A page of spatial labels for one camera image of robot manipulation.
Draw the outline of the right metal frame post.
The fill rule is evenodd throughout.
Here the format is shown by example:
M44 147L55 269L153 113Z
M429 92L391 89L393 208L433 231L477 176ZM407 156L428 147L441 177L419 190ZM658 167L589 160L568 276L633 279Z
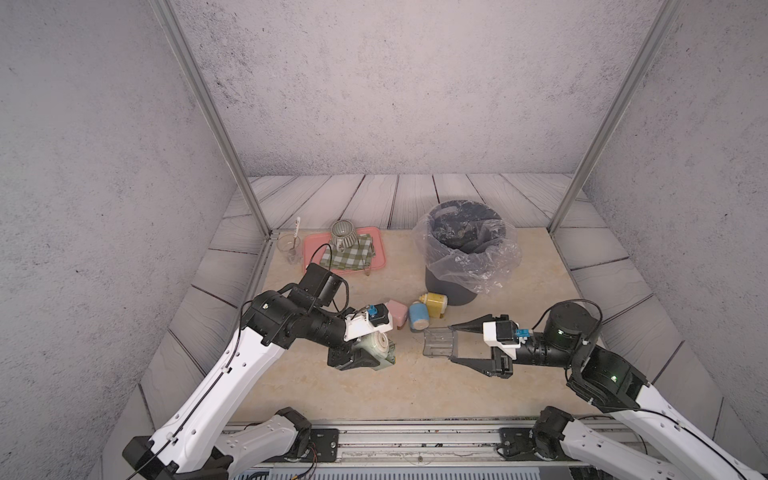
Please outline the right metal frame post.
M563 226L579 191L584 187L589 176L596 167L600 157L608 145L612 134L620 124L632 98L639 88L644 76L651 68L665 38L672 29L681 8L682 1L665 0L651 23L637 54L632 60L616 95L614 96L603 120L600 123L584 156L579 162L575 173L564 193L564 196L550 220L547 230L551 236Z

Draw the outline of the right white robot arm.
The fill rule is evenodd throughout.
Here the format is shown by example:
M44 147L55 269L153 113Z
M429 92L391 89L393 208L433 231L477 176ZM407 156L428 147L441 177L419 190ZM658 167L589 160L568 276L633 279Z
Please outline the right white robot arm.
M517 365L560 368L580 399L640 435L662 460L614 441L559 408L543 409L528 445L545 461L567 457L616 479L759 479L761 473L737 460L668 402L646 376L622 356L597 343L603 317L592 316L588 300L558 302L540 317L542 330L523 329L506 315L491 314L450 326L482 336L490 356L451 362L488 377L509 378Z

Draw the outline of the pink pencil sharpener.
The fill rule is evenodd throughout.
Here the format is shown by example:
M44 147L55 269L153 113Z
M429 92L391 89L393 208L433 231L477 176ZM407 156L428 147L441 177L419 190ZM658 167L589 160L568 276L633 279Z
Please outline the pink pencil sharpener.
M397 300L390 299L385 303L389 313L392 316L394 327L401 330L408 321L409 307Z

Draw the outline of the metal frame post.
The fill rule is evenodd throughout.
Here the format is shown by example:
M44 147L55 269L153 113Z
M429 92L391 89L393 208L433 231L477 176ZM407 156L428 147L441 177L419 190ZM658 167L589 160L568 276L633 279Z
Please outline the metal frame post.
M192 90L200 111L211 130L218 148L229 168L238 190L243 196L246 207L254 217L259 231L270 236L270 228L251 187L244 167L238 157L234 144L226 130L222 117L206 85L201 70L183 32L171 1L150 0L149 4L162 28L182 74Z
M682 1L665 0L651 23L637 54L632 60L616 95L614 96L603 120L600 123L584 156L579 162L575 173L564 193L564 196L550 220L547 230L551 236L563 226L579 191L584 187L589 176L596 167L600 157L608 145L612 134L620 124L632 98L639 88L644 76L651 68L665 38L672 29L681 8Z

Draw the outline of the green white pencil sharpener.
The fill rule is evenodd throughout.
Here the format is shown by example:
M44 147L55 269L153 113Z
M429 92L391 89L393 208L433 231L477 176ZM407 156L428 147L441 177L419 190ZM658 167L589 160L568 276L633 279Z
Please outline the green white pencil sharpener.
M364 336L358 347L373 357L373 370L382 370L396 363L396 344L385 333L376 331Z

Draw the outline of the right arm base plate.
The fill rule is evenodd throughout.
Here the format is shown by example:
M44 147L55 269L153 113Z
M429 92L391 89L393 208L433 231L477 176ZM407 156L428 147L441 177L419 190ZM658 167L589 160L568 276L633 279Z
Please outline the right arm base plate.
M542 455L544 441L532 428L505 427L498 430L496 453L504 461L549 461Z

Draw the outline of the clear glass with stick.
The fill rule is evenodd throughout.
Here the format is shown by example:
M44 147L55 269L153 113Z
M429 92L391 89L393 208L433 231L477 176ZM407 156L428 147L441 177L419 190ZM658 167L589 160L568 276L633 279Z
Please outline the clear glass with stick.
M291 265L295 265L299 262L301 245L301 238L299 237L300 226L301 217L297 216L291 232L285 232L284 234L281 234L277 241L278 251Z

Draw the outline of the ribbed grey cup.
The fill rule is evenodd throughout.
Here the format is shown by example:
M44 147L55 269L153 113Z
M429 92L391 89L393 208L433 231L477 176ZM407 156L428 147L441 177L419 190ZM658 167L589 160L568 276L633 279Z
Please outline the ribbed grey cup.
M346 219L340 219L331 226L331 244L340 252L356 246L359 237L355 225Z

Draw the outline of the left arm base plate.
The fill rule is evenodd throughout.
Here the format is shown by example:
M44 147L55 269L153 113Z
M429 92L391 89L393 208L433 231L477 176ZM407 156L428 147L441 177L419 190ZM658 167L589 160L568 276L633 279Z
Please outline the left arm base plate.
M300 432L287 453L265 460L265 463L334 463L337 459L340 431L335 428L312 428Z

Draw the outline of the green checkered cloth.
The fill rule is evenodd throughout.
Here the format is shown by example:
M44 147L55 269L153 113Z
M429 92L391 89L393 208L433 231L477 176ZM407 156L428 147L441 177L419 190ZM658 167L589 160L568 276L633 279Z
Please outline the green checkered cloth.
M362 234L358 236L356 244L343 251L326 248L320 258L320 265L331 270L363 271L373 266L375 255L372 235Z

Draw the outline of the aluminium mounting rail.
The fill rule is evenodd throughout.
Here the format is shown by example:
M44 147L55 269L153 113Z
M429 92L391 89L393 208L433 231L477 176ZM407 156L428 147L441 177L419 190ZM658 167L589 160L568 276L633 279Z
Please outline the aluminium mounting rail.
M262 463L243 479L605 479L607 473L562 457L504 461L500 428L532 428L531 417L437 420L321 420L340 431L334 463Z

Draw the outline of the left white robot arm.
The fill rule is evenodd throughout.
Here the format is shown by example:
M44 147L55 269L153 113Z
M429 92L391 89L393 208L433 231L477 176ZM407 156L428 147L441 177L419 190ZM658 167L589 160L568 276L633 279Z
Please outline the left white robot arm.
M257 381L298 339L328 350L328 366L380 370L394 363L383 303L329 311L348 282L318 263L302 279L246 302L220 359L179 410L150 436L132 438L122 456L144 479L232 479L266 460L312 458L312 424L285 407L235 433L224 431Z

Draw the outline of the left metal frame post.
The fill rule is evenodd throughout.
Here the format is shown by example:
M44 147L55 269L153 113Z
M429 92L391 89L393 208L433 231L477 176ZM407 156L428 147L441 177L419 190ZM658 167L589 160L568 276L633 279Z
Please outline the left metal frame post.
M218 148L229 168L238 190L243 196L246 207L254 217L259 231L270 236L270 228L251 187L244 167L238 157L234 144L226 130L222 117L206 85L201 70L183 32L171 1L150 0L149 4L162 28L182 74L192 90L200 111L211 130Z

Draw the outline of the pink plastic tray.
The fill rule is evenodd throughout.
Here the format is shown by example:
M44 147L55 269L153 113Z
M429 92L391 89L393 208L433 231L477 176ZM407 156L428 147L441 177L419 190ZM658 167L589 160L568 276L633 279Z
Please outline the pink plastic tray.
M385 249L383 246L383 240L381 236L381 231L376 227L362 227L357 228L357 234L371 234L374 241L374 248L375 248L375 258L373 260L373 266L367 270L363 271L343 271L343 270L330 270L335 274L349 274L349 273L367 273L367 272L373 272L377 270L381 270L386 266L387 259L385 255ZM331 233L315 233L308 235L303 240L303 267L307 268L310 263L315 262L320 264L320 258L323 255L323 252L326 248L333 247L331 244Z

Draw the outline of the clear sharpener shavings tray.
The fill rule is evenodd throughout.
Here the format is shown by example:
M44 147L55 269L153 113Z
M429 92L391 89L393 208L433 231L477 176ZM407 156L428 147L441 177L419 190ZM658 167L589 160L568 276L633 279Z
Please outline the clear sharpener shavings tray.
M423 355L429 358L458 356L458 333L451 328L428 328L423 331Z

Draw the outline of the blue pencil sharpener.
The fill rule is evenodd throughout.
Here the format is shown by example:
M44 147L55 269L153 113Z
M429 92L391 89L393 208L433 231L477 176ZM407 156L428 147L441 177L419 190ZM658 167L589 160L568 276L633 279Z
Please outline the blue pencil sharpener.
M422 302L414 302L408 309L409 328L413 332L427 329L430 325L430 316L427 306Z

